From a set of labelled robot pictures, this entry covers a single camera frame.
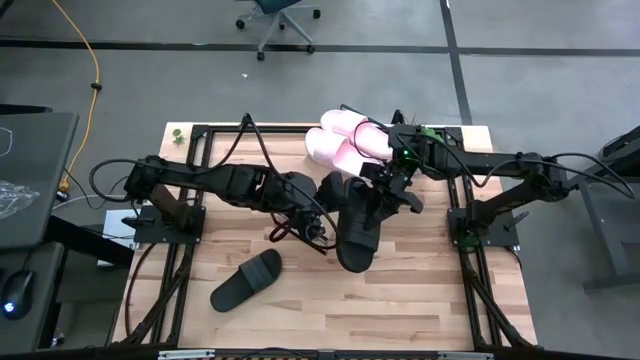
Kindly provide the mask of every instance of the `pink slide sandal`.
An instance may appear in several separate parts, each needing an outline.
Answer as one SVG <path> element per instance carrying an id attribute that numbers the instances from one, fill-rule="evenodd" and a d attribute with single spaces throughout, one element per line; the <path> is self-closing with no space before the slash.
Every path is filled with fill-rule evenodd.
<path id="1" fill-rule="evenodd" d="M 328 168 L 353 176 L 360 176 L 360 169 L 365 162 L 379 163 L 375 159 L 360 155 L 346 137 L 320 128 L 307 131 L 304 140 L 307 154 L 312 159 Z"/>
<path id="2" fill-rule="evenodd" d="M 324 130 L 349 138 L 351 145 L 357 145 L 361 152 L 378 159 L 391 159 L 393 151 L 388 146 L 389 136 L 372 123 L 358 126 L 366 121 L 366 116 L 349 110 L 329 110 L 320 118 Z"/>

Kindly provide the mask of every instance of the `black slide sandal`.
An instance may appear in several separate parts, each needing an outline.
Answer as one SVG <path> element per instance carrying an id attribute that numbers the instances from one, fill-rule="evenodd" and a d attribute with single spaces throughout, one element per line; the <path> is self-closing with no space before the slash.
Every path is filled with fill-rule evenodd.
<path id="1" fill-rule="evenodd" d="M 229 311 L 273 284 L 281 272 L 280 254 L 266 250 L 240 264 L 238 271 L 213 290 L 211 306 L 219 312 Z"/>
<path id="2" fill-rule="evenodd" d="M 380 224 L 364 230 L 366 220 L 367 184 L 359 178 L 345 182 L 346 201 L 340 206 L 338 232 L 340 241 L 336 246 L 338 261 L 343 268 L 361 273 L 371 266 L 380 242 Z"/>

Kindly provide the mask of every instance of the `wooden table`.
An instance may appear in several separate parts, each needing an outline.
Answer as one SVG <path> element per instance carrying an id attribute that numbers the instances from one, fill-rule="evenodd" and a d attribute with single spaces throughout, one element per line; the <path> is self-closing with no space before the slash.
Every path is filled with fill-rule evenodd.
<path id="1" fill-rule="evenodd" d="M 189 139 L 193 125 L 167 124 L 160 156 L 184 161 L 188 144 L 174 144 L 171 133 L 180 129 L 185 139 Z M 492 151 L 487 127 L 463 126 L 462 132 L 467 150 Z M 304 135 L 265 134 L 264 137 L 279 171 L 305 173 L 317 184 L 328 173 L 328 169 L 306 157 Z M 221 159 L 234 138 L 235 134 L 216 135 L 211 164 Z M 266 165 L 254 134 L 244 135 L 229 162 Z M 485 188 L 474 189 L 474 193 L 476 198 L 483 199 L 501 190 L 500 181 L 494 178 Z M 205 233 L 196 247 L 179 345 L 472 349 L 459 258 L 445 226 L 445 212 L 450 207 L 446 182 L 416 176 L 410 191 L 424 202 L 424 211 L 418 215 L 403 209 L 386 220 L 373 264 L 361 274 L 342 269 L 335 252 L 323 257 L 289 237 L 272 244 L 267 240 L 273 228 L 268 214 L 234 208 L 215 195 L 205 194 Z M 235 272 L 239 264 L 268 248 L 277 249 L 284 260 L 283 273 L 276 283 L 232 311 L 213 310 L 209 303 L 211 292 Z M 141 267 L 130 305 L 132 327 L 143 318 L 158 295 L 166 252 L 167 246 L 156 246 Z M 486 252 L 497 303 L 522 335 L 535 343 L 518 263 L 504 249 L 487 248 Z M 136 254 L 132 269 L 140 254 Z M 172 307 L 173 303 L 165 317 L 163 339 L 170 327 Z M 124 338 L 123 307 L 120 310 L 114 341 Z M 483 334 L 489 339 L 484 306 L 479 306 L 479 311 Z"/>

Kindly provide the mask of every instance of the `green component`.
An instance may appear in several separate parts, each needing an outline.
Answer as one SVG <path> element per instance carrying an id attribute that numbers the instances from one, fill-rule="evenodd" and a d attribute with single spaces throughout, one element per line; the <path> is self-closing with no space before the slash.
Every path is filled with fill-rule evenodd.
<path id="1" fill-rule="evenodd" d="M 181 145 L 184 143 L 184 136 L 178 135 L 175 139 L 173 139 L 173 143 L 176 145 Z"/>
<path id="2" fill-rule="evenodd" d="M 440 142 L 444 142 L 444 140 L 442 140 L 442 136 L 436 134 L 436 130 L 432 129 L 432 128 L 428 128 L 426 126 L 422 127 L 422 135 L 432 138 L 434 140 L 440 141 Z"/>

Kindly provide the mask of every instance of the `office chair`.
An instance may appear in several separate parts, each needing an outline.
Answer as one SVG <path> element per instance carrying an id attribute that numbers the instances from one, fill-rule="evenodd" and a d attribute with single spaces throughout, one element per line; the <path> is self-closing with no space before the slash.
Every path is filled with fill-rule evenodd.
<path id="1" fill-rule="evenodd" d="M 295 30 L 295 32 L 307 40 L 309 43 L 309 45 L 307 45 L 307 53 L 313 54 L 316 51 L 316 47 L 313 46 L 313 39 L 311 36 L 309 36 L 309 34 L 307 34 L 287 12 L 289 10 L 297 9 L 313 9 L 313 18 L 319 19 L 321 16 L 320 9 L 315 5 L 294 5 L 300 1 L 301 0 L 253 0 L 256 4 L 253 10 L 248 14 L 238 17 L 238 20 L 236 20 L 236 27 L 240 30 L 244 29 L 245 20 L 250 21 L 265 16 L 272 18 L 269 30 L 264 34 L 262 41 L 260 41 L 260 44 L 258 45 L 259 61 L 264 61 L 264 52 L 262 52 L 262 49 L 269 38 L 271 38 L 271 35 L 273 35 L 276 26 L 279 26 L 280 30 L 284 30 L 285 24 L 289 25 L 293 30 Z"/>

